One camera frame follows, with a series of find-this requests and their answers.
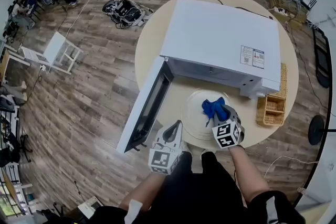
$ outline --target label sticker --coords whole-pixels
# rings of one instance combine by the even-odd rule
[[[264,69],[265,53],[261,50],[241,46],[240,63],[248,66]]]
[[[253,49],[242,46],[240,49],[240,63],[252,66]]]
[[[253,49],[253,61],[252,65],[254,67],[262,68],[264,69],[264,63],[265,63],[265,53],[261,50]]]

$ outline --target round black base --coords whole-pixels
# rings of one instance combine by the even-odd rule
[[[311,145],[317,145],[321,141],[323,137],[321,129],[324,129],[324,120],[320,115],[316,115],[311,120],[308,130],[308,140]]]

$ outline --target white chair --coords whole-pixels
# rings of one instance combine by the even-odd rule
[[[59,51],[61,50],[63,44],[67,44],[67,48],[65,49],[63,55],[61,56],[59,61],[56,61],[57,55],[59,54]],[[75,53],[75,57],[71,58],[70,55],[67,54],[67,50],[69,47],[72,47],[73,50],[71,52]],[[83,52],[80,48],[75,46],[73,43],[68,41],[64,36],[62,36],[59,32],[55,32],[52,39],[50,40],[45,52],[43,54],[40,54],[39,52],[36,52],[34,50],[28,49],[26,47],[21,47],[25,58],[38,62],[40,64],[49,66],[51,68],[55,68],[56,70],[62,71],[66,74],[71,74],[70,70],[72,66],[74,65],[75,61],[77,60],[79,54]],[[71,64],[68,69],[63,69],[58,66],[55,66],[55,63],[58,63],[59,65],[62,66],[62,60],[63,58],[67,57],[70,61]]]

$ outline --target white microwave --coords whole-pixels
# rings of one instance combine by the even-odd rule
[[[279,91],[280,66],[276,21],[225,5],[178,0],[117,151],[144,145],[175,77],[240,88],[240,95],[257,98]]]

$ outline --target open microwave door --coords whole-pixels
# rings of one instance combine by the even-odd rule
[[[143,144],[154,124],[157,113],[173,80],[164,57],[158,56],[147,75],[120,137],[117,151],[125,153]]]

